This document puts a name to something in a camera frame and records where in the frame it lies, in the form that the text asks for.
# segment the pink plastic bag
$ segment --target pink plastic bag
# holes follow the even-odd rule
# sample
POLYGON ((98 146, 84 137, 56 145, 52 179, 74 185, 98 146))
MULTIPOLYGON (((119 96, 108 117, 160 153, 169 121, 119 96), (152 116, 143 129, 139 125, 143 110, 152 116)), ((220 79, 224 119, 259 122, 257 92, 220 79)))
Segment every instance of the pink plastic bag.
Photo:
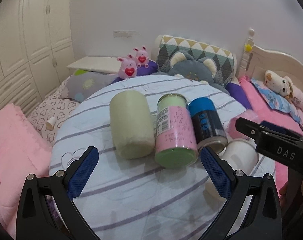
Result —
POLYGON ((260 121, 258 115, 253 110, 250 110, 250 109, 246 110, 245 112, 237 115, 236 117, 234 117, 230 120, 230 122, 226 128, 226 132, 229 134, 229 136, 233 139, 242 138, 242 139, 247 140, 248 136, 238 132, 235 127, 236 120, 240 117, 243 117, 247 120, 250 120, 252 122, 259 123, 259 124, 261 121, 260 121))

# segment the white plush toy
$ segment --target white plush toy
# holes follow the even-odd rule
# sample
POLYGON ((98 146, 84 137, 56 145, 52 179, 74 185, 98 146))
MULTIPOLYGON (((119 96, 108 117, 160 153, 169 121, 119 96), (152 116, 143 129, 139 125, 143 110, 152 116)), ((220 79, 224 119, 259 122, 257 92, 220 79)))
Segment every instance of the white plush toy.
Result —
POLYGON ((282 78, 275 72, 267 70, 265 84, 270 90, 286 98, 303 112, 303 92, 293 84, 289 77, 282 78))

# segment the gray bear plush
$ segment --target gray bear plush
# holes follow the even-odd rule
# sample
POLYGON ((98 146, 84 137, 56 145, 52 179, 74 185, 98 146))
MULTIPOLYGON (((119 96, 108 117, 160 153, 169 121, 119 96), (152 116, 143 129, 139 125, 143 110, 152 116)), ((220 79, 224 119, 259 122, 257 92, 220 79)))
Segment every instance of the gray bear plush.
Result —
POLYGON ((199 60, 194 60, 188 52, 179 50, 170 59, 170 70, 168 73, 157 72, 154 74, 184 77, 199 81, 202 84, 209 84, 229 95, 229 92, 224 87, 214 83, 213 78, 216 73, 217 67, 212 59, 204 57, 199 60))

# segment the blue gripper pad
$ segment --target blue gripper pad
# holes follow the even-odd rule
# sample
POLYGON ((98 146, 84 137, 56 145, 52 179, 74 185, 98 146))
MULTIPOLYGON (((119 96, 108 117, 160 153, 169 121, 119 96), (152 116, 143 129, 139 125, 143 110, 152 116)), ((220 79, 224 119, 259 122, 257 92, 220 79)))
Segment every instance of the blue gripper pad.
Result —
POLYGON ((201 150, 200 159, 219 195, 229 200, 231 197, 231 182, 226 173, 221 169, 207 148, 204 147, 201 150))
POLYGON ((79 195, 82 193, 82 190, 84 189, 90 175, 98 163, 98 158, 98 150, 93 148, 71 177, 68 183, 67 191, 67 195, 70 200, 79 197, 79 195))

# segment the cabinet handle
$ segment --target cabinet handle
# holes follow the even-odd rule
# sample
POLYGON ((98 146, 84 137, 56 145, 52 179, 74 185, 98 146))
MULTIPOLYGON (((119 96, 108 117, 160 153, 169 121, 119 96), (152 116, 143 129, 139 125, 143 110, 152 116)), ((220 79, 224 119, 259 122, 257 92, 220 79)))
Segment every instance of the cabinet handle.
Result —
POLYGON ((57 66, 57 60, 56 60, 56 58, 53 58, 53 59, 52 59, 52 63, 53 63, 53 67, 56 67, 56 66, 57 66))
POLYGON ((5 92, 6 90, 8 90, 8 89, 11 87, 12 84, 13 84, 13 83, 10 82, 10 83, 8 84, 8 86, 4 87, 3 91, 5 92))

